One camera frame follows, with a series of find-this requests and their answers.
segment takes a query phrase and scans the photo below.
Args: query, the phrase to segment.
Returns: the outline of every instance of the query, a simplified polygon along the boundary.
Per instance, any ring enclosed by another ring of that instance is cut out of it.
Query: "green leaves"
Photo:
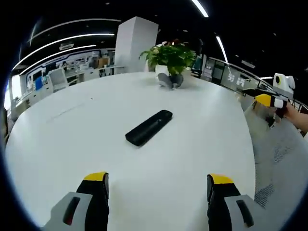
[[[171,75],[181,74],[186,67],[193,65],[196,58],[195,52],[186,47],[184,43],[152,47],[149,51],[142,52],[140,57],[145,54],[147,54],[146,59],[151,67],[166,65]]]

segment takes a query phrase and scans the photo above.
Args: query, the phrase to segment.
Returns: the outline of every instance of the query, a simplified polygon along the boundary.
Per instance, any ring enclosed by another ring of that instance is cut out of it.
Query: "black remote control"
[[[127,133],[125,138],[132,144],[141,146],[153,137],[171,119],[172,113],[170,111],[161,110]]]

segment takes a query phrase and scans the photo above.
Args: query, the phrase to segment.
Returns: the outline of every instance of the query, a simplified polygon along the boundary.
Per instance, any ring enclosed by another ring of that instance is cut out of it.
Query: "black ceiling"
[[[204,18],[191,0],[102,0],[75,9],[55,7],[37,21],[34,35],[60,23],[87,19],[105,18],[124,22],[139,16],[159,24],[157,43],[175,38],[190,43],[193,49],[198,40],[204,42],[203,53],[224,60],[217,43],[220,36],[228,61],[241,66],[260,77],[274,73],[293,75],[297,89],[303,93],[308,74],[308,36],[305,7],[298,4],[283,4],[258,1],[237,2],[229,0],[199,0],[209,17]],[[88,33],[115,33],[121,22],[85,21],[71,23],[42,33],[22,48],[22,57],[52,41]],[[100,47],[115,47],[114,37],[87,37],[73,40],[76,46],[99,44]],[[22,64],[32,64],[50,54],[59,52],[59,44],[39,51]],[[255,65],[254,69],[241,63]]]

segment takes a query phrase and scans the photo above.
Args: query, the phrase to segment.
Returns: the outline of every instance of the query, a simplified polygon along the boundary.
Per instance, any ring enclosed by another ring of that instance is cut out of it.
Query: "white round table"
[[[162,109],[173,119],[138,148],[125,134]],[[39,226],[83,178],[109,172],[110,231],[207,228],[209,173],[254,198],[255,162],[234,93],[194,77],[160,87],[154,73],[103,77],[61,90],[27,109],[7,143],[16,193]]]

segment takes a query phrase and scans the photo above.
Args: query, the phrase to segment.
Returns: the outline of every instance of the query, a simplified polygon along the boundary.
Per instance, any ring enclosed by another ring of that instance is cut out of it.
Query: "white pillar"
[[[115,44],[115,65],[125,66],[126,72],[143,71],[145,57],[139,60],[139,55],[155,46],[157,32],[158,24],[139,17],[120,24]]]

